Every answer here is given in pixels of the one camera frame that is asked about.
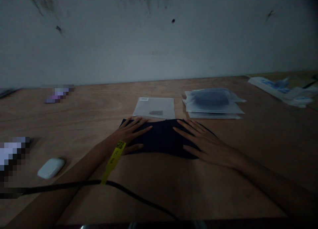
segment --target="wrist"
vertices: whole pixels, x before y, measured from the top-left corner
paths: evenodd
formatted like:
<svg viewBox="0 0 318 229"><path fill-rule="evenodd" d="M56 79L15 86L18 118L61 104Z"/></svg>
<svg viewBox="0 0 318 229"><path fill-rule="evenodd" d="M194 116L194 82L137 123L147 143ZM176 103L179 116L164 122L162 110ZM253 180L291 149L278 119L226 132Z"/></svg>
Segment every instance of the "wrist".
<svg viewBox="0 0 318 229"><path fill-rule="evenodd" d="M250 163L251 159L238 149L233 149L233 151L234 154L231 160L231 166L232 168L242 172Z"/></svg>

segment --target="white package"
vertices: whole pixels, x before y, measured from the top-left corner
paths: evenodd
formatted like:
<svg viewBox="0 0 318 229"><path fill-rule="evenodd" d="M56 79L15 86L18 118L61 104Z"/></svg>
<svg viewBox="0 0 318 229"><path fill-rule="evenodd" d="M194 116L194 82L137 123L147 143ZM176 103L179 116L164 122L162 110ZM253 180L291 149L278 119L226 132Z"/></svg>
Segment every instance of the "white package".
<svg viewBox="0 0 318 229"><path fill-rule="evenodd" d="M175 119L173 98L139 97L133 116Z"/></svg>
<svg viewBox="0 0 318 229"><path fill-rule="evenodd" d="M185 95L187 112L244 114L229 91L185 91Z"/></svg>
<svg viewBox="0 0 318 229"><path fill-rule="evenodd" d="M188 112L190 118L200 119L241 119L237 114L209 113L209 112Z"/></svg>

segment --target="black cable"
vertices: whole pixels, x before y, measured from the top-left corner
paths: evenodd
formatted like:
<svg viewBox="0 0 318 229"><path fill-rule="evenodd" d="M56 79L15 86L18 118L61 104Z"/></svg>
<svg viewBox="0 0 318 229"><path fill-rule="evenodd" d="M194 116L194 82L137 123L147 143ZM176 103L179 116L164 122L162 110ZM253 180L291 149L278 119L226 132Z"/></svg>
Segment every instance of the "black cable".
<svg viewBox="0 0 318 229"><path fill-rule="evenodd" d="M41 187L34 187L34 188L18 188L15 189L15 193L22 193L23 195L28 194L34 194L34 193L44 193L44 192L50 192L55 190L61 190L61 189L68 189L68 188L75 188L75 187L82 187L82 186L88 186L88 185L97 185L100 184L101 180L89 180L89 181L81 181L81 182L73 182L73 183L65 183L65 184L55 184L55 185L48 185L48 186L41 186ZM150 202L137 194L133 193L129 189L125 188L124 186L115 183L113 181L107 181L106 185L112 186L114 188L119 189L120 191L128 194L129 196L133 197L134 199L138 200L139 202L142 202L150 207L156 208L169 216L173 217L176 221L179 221L179 219L170 211L165 209L164 207L161 207L153 202ZM12 194L0 194L0 199L4 198L10 198Z"/></svg>

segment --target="dark blue cloth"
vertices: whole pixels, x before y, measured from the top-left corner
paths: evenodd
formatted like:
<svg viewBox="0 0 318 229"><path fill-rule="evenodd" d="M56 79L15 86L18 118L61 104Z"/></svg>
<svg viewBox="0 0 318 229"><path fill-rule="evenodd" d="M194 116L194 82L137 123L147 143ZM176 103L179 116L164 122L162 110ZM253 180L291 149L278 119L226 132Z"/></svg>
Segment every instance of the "dark blue cloth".
<svg viewBox="0 0 318 229"><path fill-rule="evenodd" d="M192 143L191 141L189 141L188 139L184 138L183 136L179 135L177 132L174 131L172 127L179 128L180 130L187 132L188 134L191 134L186 128L180 125L176 119L158 122L146 122L135 132L145 129L148 126L153 127L150 131L143 134L142 136L137 137L128 145L131 146L134 144L142 143L144 145L143 148L133 151L129 154L158 152L186 159L197 159L196 156L188 153L183 149L183 145L189 145L193 148L196 148L197 150L200 150L194 143Z"/></svg>

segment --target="yellow tag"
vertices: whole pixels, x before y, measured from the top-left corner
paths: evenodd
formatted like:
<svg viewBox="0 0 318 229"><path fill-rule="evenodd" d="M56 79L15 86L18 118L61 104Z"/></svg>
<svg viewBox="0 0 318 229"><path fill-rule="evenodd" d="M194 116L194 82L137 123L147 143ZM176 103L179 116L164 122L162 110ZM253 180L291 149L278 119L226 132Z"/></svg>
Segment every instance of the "yellow tag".
<svg viewBox="0 0 318 229"><path fill-rule="evenodd" d="M108 179L108 176L110 175L110 172L114 170L114 168L116 167L116 164L120 158L120 156L122 155L122 152L124 150L126 146L126 143L123 141L119 141L117 143L117 146L112 154L112 156L110 157L107 165L106 165L106 170L105 173L102 176L102 180L100 184L105 185Z"/></svg>

